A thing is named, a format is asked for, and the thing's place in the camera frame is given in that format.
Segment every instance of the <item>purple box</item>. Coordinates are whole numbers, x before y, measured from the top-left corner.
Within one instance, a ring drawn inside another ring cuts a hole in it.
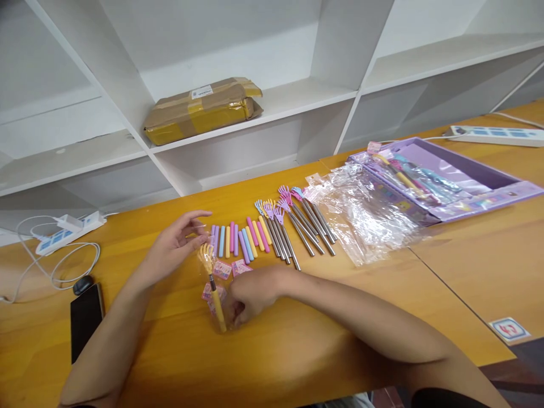
[[[402,208],[407,214],[418,220],[422,225],[433,225],[440,222],[452,222],[462,218],[486,213],[506,207],[510,204],[544,194],[544,189],[535,184],[520,180],[497,169],[486,166],[451,150],[420,138],[410,138],[383,146],[382,149],[393,151],[415,144],[431,153],[438,159],[443,159],[452,166],[464,172],[475,181],[488,187],[490,191],[450,204],[425,208],[417,200],[406,194],[398,186],[382,177],[378,172],[364,164],[361,160],[366,152],[360,152],[349,157],[349,160],[360,163],[372,176],[372,179],[383,191],[387,198]]]

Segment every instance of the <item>black phone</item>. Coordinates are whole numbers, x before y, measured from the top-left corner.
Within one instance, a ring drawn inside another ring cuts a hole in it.
[[[100,285],[95,283],[70,304],[72,364],[102,322],[104,308]]]

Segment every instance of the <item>box lid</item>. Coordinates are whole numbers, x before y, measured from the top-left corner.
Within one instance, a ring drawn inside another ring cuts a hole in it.
[[[144,122],[153,128],[190,120],[195,115],[238,103],[245,98],[262,96],[262,91],[247,78],[228,78],[195,90],[160,99]]]

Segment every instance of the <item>white cable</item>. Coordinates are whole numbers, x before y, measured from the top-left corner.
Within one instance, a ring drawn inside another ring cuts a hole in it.
[[[53,268],[53,271],[51,272],[51,274],[48,274],[45,269],[40,265],[40,263],[38,262],[40,259],[43,258],[43,256],[40,256],[38,258],[36,258],[34,256],[34,254],[32,253],[32,251],[27,247],[27,244],[25,244],[24,240],[22,239],[22,236],[21,236],[21,233],[19,231],[21,225],[30,220],[30,219],[34,219],[34,218],[52,218],[52,219],[55,219],[55,217],[52,217],[50,215],[36,215],[36,216],[32,216],[32,217],[29,217],[27,219],[24,219],[22,220],[19,224],[17,224],[17,227],[15,229],[15,232],[17,234],[17,236],[19,237],[19,241],[21,242],[21,244],[23,245],[24,249],[27,251],[27,253],[30,255],[30,257],[32,258],[32,263],[25,269],[25,271],[22,273],[22,275],[20,276],[19,278],[19,281],[17,283],[17,286],[15,287],[15,292],[13,294],[13,297],[11,300],[8,300],[5,296],[0,296],[0,301],[2,302],[5,302],[5,303],[9,303],[9,304],[12,304],[12,303],[15,303],[15,299],[17,298],[17,295],[19,294],[19,290],[20,290],[20,287],[21,287],[21,284],[23,283],[23,279],[25,277],[25,275],[27,274],[27,272],[30,270],[30,268],[35,264],[41,271],[42,273],[47,276],[49,278],[49,280],[51,281],[51,285],[56,289],[56,290],[67,290],[67,289],[72,289],[74,286],[67,286],[67,287],[62,287],[61,285],[63,283],[70,283],[70,282],[73,282],[73,281],[77,281],[81,278],[83,278],[84,276],[88,275],[91,273],[92,269],[95,267],[96,263],[98,262],[98,259],[100,258],[100,245],[97,244],[97,243],[71,243],[71,244],[66,244],[65,247],[71,247],[71,246],[76,246],[77,245],[77,248],[75,248],[74,250],[72,250],[71,252],[69,252],[67,255],[64,256],[64,258],[62,258],[57,264],[56,266]],[[61,264],[70,256],[72,255],[74,252],[86,247],[86,246],[92,246],[95,248],[96,250],[96,254],[95,254],[95,259],[92,261],[92,264],[91,266],[83,273],[81,274],[80,276],[78,276],[77,278],[73,278],[73,279],[57,279],[55,278],[55,273],[57,272],[57,269],[59,266],[61,266]]]
[[[425,138],[425,139],[423,139],[423,140],[432,140],[432,139],[452,139],[452,138],[461,137],[461,136],[463,136],[463,135],[435,136],[435,137]],[[381,141],[381,142],[378,142],[378,143],[393,143],[393,142],[398,142],[398,140],[395,140],[395,141]]]
[[[544,125],[543,124],[540,124],[540,123],[537,123],[537,122],[531,122],[531,121],[528,121],[526,119],[521,119],[521,118],[518,118],[516,116],[512,116],[512,115],[508,115],[506,113],[502,113],[502,112],[491,112],[489,114],[497,114],[497,115],[500,115],[500,116],[504,116],[504,117],[507,117],[509,119],[512,119],[512,120],[515,120],[515,121],[518,121],[518,122],[521,122],[521,123],[526,123],[528,125],[533,125],[533,126],[536,126],[537,128],[540,128],[540,129],[544,129]],[[461,136],[464,136],[464,135],[453,135],[453,136],[435,136],[435,137],[430,137],[430,138],[425,138],[423,140],[433,140],[433,139],[453,139],[453,138],[456,138],[456,137],[461,137]],[[393,143],[393,142],[398,142],[398,140],[396,141],[381,141],[381,142],[378,142],[378,143]]]
[[[57,225],[57,223],[43,223],[43,224],[38,224],[38,225],[36,225],[36,226],[33,226],[33,227],[30,229],[30,235],[32,235],[34,238],[41,239],[41,238],[42,238],[41,235],[34,234],[34,228],[41,227],[41,226],[44,226],[44,225]]]
[[[537,128],[540,128],[540,129],[544,129],[544,125],[543,124],[540,124],[540,123],[537,123],[537,122],[531,122],[531,121],[528,121],[526,119],[521,119],[521,118],[518,118],[516,116],[512,116],[512,115],[508,115],[506,113],[502,113],[502,112],[491,112],[490,114],[497,114],[497,115],[500,115],[500,116],[504,116],[504,117],[507,117],[509,119],[513,119],[515,121],[518,121],[518,122],[521,122],[521,123],[526,123],[528,125],[533,125],[533,126],[536,126]]]

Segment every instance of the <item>power strip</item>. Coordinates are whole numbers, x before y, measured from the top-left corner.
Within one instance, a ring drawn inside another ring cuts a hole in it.
[[[57,233],[47,237],[46,240],[40,242],[36,248],[36,254],[40,256],[52,254],[57,249],[64,247],[66,244],[69,244],[76,239],[81,238],[83,235],[103,226],[107,220],[100,214],[99,211],[97,211],[93,212],[91,215],[88,215],[81,221],[83,222],[83,229],[81,231],[72,232],[68,229],[58,231]]]
[[[543,147],[544,130],[515,129],[510,127],[450,126],[446,136],[456,136],[455,142],[493,143],[495,145],[514,145]]]

